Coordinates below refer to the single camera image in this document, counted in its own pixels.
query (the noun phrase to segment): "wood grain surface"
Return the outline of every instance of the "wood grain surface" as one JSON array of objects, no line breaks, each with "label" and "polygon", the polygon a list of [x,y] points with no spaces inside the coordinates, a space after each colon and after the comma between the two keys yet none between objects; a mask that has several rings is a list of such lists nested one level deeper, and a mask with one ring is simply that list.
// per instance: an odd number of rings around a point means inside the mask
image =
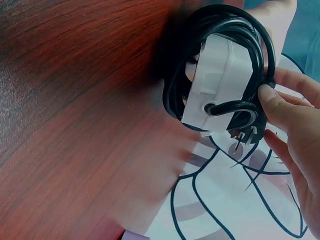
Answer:
[{"label": "wood grain surface", "polygon": [[198,139],[150,65],[170,16],[200,2],[0,1],[1,240],[148,228]]}]

